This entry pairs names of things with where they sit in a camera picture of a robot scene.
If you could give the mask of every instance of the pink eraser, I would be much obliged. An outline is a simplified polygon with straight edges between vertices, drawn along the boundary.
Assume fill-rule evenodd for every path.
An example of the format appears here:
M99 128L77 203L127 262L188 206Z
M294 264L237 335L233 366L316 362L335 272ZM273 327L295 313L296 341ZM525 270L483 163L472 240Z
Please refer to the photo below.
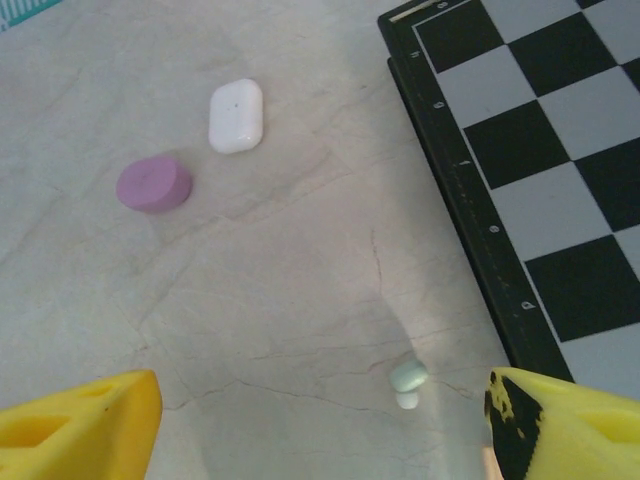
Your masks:
M191 184L191 174L175 157L158 155L125 168L118 178L116 195L132 210L160 213L184 202Z

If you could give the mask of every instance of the marble surface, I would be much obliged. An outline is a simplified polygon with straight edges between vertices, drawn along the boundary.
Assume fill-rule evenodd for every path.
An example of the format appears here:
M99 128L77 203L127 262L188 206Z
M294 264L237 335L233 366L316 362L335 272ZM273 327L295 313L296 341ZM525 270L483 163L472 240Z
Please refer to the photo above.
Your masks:
M397 3L65 0L0 35L0 406L152 368L148 479L485 478L506 359L387 71ZM208 99L242 77L266 135L225 157ZM189 201L120 205L167 151Z

